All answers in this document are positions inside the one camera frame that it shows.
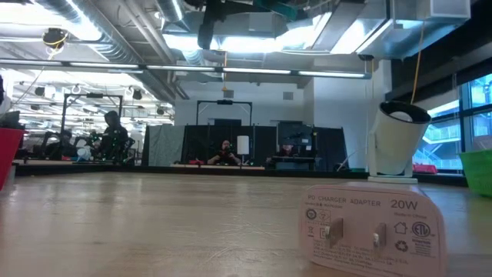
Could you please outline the grey curtain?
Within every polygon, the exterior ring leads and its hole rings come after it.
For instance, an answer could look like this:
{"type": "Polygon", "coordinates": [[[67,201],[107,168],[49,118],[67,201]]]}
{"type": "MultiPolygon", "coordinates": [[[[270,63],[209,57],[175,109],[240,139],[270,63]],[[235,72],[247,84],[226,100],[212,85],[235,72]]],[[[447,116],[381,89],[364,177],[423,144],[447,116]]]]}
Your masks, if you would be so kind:
{"type": "Polygon", "coordinates": [[[181,161],[184,126],[148,125],[145,130],[142,165],[169,167],[181,161]]]}

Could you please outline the red plastic basket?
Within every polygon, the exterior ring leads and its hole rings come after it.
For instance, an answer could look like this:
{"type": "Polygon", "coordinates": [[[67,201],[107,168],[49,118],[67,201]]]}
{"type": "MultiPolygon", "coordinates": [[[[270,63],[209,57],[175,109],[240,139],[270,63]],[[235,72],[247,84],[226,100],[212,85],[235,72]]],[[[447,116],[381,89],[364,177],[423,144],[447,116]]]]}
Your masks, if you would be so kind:
{"type": "Polygon", "coordinates": [[[7,182],[15,153],[24,134],[25,131],[21,129],[0,128],[0,191],[7,182]]]}

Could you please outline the grey duct box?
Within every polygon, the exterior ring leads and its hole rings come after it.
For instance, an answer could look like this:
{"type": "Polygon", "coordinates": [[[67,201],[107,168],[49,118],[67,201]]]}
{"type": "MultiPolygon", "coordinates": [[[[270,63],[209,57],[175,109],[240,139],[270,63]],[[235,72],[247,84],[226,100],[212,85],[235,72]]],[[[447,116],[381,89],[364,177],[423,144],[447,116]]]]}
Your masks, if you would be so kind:
{"type": "Polygon", "coordinates": [[[347,19],[332,55],[404,59],[434,44],[471,18],[472,0],[340,0],[347,19]]]}

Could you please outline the red object outside window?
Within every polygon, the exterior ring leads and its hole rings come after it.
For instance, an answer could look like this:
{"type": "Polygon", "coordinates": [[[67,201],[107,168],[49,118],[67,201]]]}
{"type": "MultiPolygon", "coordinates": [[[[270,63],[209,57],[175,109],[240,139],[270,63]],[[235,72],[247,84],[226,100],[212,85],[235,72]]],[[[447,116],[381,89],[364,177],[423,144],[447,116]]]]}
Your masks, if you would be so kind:
{"type": "Polygon", "coordinates": [[[435,175],[438,170],[435,165],[423,165],[423,164],[413,164],[413,172],[418,174],[431,174],[435,175]]]}

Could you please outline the black monitor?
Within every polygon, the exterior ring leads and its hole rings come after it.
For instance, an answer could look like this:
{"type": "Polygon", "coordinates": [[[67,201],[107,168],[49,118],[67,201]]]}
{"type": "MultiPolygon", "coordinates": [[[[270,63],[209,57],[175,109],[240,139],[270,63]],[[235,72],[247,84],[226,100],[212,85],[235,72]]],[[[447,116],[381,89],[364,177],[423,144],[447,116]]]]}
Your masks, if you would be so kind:
{"type": "Polygon", "coordinates": [[[302,122],[280,122],[278,123],[279,145],[311,145],[313,127],[302,122]]]}

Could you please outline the black rig frame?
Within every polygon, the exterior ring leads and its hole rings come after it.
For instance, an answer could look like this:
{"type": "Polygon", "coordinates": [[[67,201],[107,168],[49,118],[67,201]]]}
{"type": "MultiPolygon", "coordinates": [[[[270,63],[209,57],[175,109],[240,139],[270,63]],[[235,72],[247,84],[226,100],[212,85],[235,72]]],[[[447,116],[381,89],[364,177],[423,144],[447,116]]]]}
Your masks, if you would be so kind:
{"type": "Polygon", "coordinates": [[[77,163],[109,163],[113,165],[121,164],[128,153],[128,140],[125,146],[125,152],[122,160],[114,162],[112,160],[101,159],[96,155],[97,148],[100,145],[102,133],[107,128],[105,114],[110,111],[116,111],[120,116],[123,109],[123,97],[121,95],[105,95],[97,92],[86,93],[68,93],[64,95],[61,114],[61,129],[59,135],[64,130],[72,133],[70,143],[77,150],[79,148],[91,149],[90,161],[77,161],[78,155],[74,157],[63,157],[74,159],[77,163]]]}
{"type": "Polygon", "coordinates": [[[253,115],[253,102],[239,102],[239,101],[233,101],[233,100],[227,100],[227,99],[222,99],[222,100],[197,100],[196,103],[196,109],[195,109],[195,124],[199,125],[199,116],[200,116],[200,111],[199,107],[201,103],[208,103],[208,104],[216,104],[216,105],[248,105],[249,106],[249,125],[252,126],[254,123],[252,121],[252,115],[253,115]]]}

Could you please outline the ceiling light strip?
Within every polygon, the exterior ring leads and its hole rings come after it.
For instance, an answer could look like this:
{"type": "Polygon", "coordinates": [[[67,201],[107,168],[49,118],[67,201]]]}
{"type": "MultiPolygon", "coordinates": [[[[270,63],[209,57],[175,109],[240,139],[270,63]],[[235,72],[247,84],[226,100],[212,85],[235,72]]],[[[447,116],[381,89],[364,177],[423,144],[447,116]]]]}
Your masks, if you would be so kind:
{"type": "Polygon", "coordinates": [[[72,62],[72,61],[52,61],[52,60],[32,60],[0,58],[0,65],[23,65],[41,67],[72,67],[120,70],[124,72],[136,71],[173,71],[173,72],[201,72],[201,73],[238,73],[238,74],[257,74],[257,75],[291,75],[302,77],[320,78],[355,78],[369,79],[371,73],[366,72],[334,72],[334,71],[311,71],[311,70],[287,70],[272,68],[242,68],[224,66],[190,66],[190,65],[145,65],[145,64],[118,64],[103,62],[72,62]]]}

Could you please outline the silver ventilation duct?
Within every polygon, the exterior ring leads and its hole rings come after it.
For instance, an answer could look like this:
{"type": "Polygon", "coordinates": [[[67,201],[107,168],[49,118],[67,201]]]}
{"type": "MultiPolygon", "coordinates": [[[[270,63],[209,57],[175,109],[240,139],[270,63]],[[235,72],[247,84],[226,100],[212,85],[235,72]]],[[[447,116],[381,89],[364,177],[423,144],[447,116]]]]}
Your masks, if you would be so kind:
{"type": "MultiPolygon", "coordinates": [[[[81,28],[82,33],[93,32],[96,38],[92,48],[109,62],[117,64],[144,64],[145,60],[99,10],[92,0],[35,0],[41,7],[59,15],[81,28]]],[[[188,95],[175,82],[145,69],[134,75],[159,100],[174,102],[188,95]]]]}

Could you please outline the white 20W charger adapter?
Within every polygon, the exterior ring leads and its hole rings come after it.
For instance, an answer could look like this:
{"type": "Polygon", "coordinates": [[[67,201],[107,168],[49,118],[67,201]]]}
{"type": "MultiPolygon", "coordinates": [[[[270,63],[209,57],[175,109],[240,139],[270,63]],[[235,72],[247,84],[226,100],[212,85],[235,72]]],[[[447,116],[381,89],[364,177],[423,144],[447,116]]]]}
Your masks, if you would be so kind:
{"type": "Polygon", "coordinates": [[[299,245],[311,262],[363,277],[444,277],[440,209],[415,185],[315,185],[299,207],[299,245]]]}

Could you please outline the white cylinder lamp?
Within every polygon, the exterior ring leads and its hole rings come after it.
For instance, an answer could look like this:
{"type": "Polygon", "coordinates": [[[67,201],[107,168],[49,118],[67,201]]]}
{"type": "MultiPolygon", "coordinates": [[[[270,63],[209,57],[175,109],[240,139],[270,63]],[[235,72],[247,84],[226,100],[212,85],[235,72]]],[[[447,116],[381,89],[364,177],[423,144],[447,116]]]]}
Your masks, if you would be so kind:
{"type": "Polygon", "coordinates": [[[246,155],[250,152],[250,141],[248,135],[239,135],[237,137],[237,154],[241,157],[241,165],[244,164],[246,155]]]}

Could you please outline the green plastic basket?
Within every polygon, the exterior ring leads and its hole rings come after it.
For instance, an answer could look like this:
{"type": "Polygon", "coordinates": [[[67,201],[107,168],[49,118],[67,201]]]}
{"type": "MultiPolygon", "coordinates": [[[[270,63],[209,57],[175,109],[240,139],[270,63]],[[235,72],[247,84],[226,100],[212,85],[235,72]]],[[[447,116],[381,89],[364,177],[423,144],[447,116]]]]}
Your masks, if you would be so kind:
{"type": "Polygon", "coordinates": [[[460,153],[469,189],[492,198],[492,149],[460,153]]]}

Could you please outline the black partition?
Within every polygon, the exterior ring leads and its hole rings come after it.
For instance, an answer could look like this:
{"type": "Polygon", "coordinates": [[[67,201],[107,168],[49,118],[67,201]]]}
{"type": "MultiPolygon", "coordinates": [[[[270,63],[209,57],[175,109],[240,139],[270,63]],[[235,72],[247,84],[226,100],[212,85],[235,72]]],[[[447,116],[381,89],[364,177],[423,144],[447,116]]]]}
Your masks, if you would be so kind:
{"type": "Polygon", "coordinates": [[[221,151],[224,140],[231,143],[231,152],[237,155],[238,136],[242,135],[249,138],[249,154],[244,156],[245,161],[263,165],[277,151],[277,129],[272,126],[187,125],[184,129],[181,162],[206,162],[221,151]]]}

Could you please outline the black aluminium table frame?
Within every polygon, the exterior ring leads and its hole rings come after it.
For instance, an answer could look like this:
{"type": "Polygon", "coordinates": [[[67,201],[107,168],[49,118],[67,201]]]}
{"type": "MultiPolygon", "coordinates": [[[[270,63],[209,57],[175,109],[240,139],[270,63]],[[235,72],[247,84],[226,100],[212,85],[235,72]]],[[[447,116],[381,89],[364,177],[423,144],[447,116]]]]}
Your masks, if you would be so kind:
{"type": "Polygon", "coordinates": [[[62,175],[93,172],[118,172],[118,173],[154,173],[154,174],[189,174],[189,175],[231,175],[254,177],[278,177],[278,178],[309,178],[309,179],[356,179],[366,180],[369,175],[366,172],[307,172],[307,171],[275,171],[251,168],[236,169],[229,167],[151,167],[151,166],[120,166],[120,165],[96,165],[96,164],[44,164],[22,165],[15,163],[15,174],[20,176],[30,175],[62,175]]]}

